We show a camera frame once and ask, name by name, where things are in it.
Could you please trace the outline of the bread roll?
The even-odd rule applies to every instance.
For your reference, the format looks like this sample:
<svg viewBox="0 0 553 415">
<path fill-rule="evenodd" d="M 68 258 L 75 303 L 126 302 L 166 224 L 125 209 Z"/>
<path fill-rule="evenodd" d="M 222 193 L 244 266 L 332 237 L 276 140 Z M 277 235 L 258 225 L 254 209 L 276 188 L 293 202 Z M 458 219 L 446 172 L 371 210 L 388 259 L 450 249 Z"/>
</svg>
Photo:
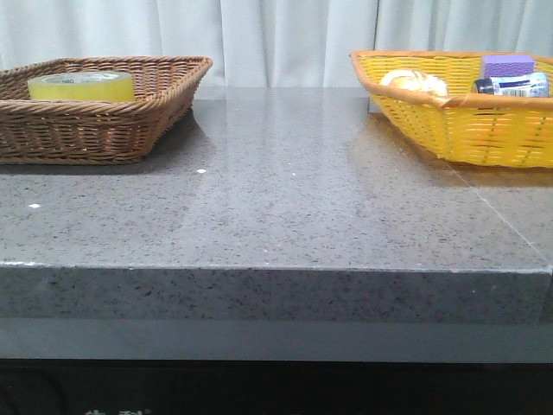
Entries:
<svg viewBox="0 0 553 415">
<path fill-rule="evenodd" d="M 379 84 L 381 86 L 396 87 L 412 92 L 430 93 L 442 97 L 448 95 L 448 85 L 444 80 L 417 70 L 391 70 L 385 74 Z"/>
</svg>

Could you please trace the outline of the purple foam block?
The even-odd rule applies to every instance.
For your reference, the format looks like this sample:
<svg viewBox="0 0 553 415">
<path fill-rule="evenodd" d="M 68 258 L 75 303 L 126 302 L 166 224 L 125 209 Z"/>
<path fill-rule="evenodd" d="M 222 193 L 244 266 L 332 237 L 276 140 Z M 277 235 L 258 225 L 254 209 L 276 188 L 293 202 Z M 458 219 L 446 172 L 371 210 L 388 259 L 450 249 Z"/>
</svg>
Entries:
<svg viewBox="0 0 553 415">
<path fill-rule="evenodd" d="M 516 77 L 533 73 L 536 62 L 527 54 L 486 54 L 480 60 L 480 77 Z"/>
</svg>

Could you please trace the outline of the blue labelled bottle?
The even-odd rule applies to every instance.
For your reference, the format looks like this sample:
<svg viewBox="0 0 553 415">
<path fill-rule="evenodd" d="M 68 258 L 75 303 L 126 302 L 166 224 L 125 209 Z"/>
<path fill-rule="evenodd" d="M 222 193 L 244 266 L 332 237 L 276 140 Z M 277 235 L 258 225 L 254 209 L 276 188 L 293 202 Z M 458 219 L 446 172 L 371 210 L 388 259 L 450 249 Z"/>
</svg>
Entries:
<svg viewBox="0 0 553 415">
<path fill-rule="evenodd" d="M 520 98 L 548 98 L 549 79 L 543 72 L 486 77 L 475 80 L 471 92 Z"/>
</svg>

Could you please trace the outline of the brown wicker basket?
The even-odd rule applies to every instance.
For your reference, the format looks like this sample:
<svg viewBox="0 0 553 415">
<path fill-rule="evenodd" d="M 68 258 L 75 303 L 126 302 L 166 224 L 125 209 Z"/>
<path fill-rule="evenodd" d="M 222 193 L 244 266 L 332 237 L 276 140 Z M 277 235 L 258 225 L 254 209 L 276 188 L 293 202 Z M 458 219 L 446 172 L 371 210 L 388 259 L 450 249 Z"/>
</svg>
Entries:
<svg viewBox="0 0 553 415">
<path fill-rule="evenodd" d="M 3 164 L 137 163 L 191 107 L 213 61 L 206 56 L 61 58 L 1 72 Z M 28 80 L 50 73 L 114 70 L 135 85 L 130 103 L 44 101 Z"/>
</svg>

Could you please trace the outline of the yellow wicker basket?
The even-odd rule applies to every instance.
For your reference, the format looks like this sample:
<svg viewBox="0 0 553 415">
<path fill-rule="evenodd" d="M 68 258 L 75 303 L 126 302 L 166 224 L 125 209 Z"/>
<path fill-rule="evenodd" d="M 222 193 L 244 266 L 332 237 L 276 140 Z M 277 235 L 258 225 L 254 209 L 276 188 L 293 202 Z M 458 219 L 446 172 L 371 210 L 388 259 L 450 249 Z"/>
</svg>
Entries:
<svg viewBox="0 0 553 415">
<path fill-rule="evenodd" d="M 481 52 L 354 50 L 353 68 L 382 113 L 437 157 L 482 166 L 549 168 L 552 99 L 472 93 Z M 380 85 L 391 70 L 444 80 L 447 97 Z"/>
</svg>

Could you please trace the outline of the yellow tape roll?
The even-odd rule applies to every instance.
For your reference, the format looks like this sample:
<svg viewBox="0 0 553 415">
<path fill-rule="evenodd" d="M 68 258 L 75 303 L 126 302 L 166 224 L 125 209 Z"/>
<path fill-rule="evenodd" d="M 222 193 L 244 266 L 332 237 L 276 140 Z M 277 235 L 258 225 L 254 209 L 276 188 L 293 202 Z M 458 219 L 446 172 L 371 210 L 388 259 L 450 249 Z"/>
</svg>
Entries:
<svg viewBox="0 0 553 415">
<path fill-rule="evenodd" d="M 27 81 L 36 100 L 131 102 L 135 100 L 132 76 L 116 71 L 52 73 Z"/>
</svg>

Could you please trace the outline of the white curtain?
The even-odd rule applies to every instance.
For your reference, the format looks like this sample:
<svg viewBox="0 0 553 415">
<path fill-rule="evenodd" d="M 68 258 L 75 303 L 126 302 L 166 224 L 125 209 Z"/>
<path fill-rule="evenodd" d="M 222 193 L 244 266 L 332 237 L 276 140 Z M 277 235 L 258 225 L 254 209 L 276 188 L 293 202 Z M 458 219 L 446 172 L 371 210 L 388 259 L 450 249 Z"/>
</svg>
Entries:
<svg viewBox="0 0 553 415">
<path fill-rule="evenodd" d="M 4 1 L 4 69 L 66 57 L 204 55 L 205 84 L 356 87 L 354 50 L 551 55 L 549 1 Z"/>
</svg>

